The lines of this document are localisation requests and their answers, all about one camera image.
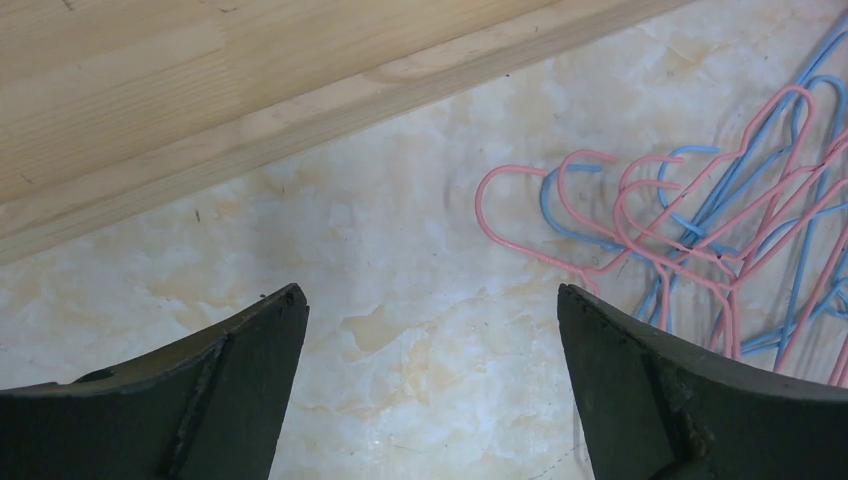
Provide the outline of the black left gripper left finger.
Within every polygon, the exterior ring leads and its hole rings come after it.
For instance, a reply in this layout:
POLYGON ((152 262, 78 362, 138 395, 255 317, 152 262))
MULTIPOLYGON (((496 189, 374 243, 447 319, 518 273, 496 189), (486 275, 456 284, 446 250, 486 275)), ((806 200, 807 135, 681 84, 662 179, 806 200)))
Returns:
POLYGON ((265 479, 308 324, 290 284, 79 379, 1 394, 5 479, 265 479))

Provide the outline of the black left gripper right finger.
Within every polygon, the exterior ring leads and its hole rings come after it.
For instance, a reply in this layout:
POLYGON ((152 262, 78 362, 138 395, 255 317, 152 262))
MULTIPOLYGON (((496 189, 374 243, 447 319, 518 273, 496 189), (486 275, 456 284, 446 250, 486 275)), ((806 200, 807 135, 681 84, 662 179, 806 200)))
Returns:
POLYGON ((760 370, 574 285, 557 317, 598 479, 843 479, 844 389, 760 370))

